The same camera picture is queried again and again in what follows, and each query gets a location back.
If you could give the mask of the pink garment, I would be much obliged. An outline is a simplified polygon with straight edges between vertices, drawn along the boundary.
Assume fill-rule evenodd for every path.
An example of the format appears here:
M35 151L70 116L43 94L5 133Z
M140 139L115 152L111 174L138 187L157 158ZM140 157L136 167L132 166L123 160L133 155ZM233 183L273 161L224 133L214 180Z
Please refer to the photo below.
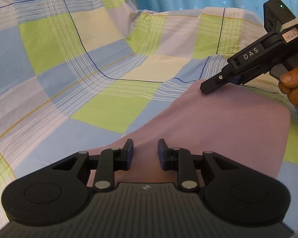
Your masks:
M112 143L134 142L129 171L116 174L118 182L173 182L174 171L163 171L157 144L164 139L170 147L193 154L217 152L271 177L279 173L284 157L290 110L244 87L228 84L203 95L194 83L166 108L146 99L105 99L94 105L90 117L101 126L122 134Z

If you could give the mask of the plaid pastel bed sheet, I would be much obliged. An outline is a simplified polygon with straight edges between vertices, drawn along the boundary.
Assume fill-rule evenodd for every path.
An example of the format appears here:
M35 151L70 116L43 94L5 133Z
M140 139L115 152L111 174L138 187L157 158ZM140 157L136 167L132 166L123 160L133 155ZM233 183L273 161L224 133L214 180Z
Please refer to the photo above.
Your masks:
M249 10L156 12L131 0L0 0L1 195L11 182L78 151L100 153L122 137L90 117L105 99L135 98L166 108L194 83L266 33ZM290 110L275 177L291 193L284 222L298 230L298 117L277 81L241 87Z

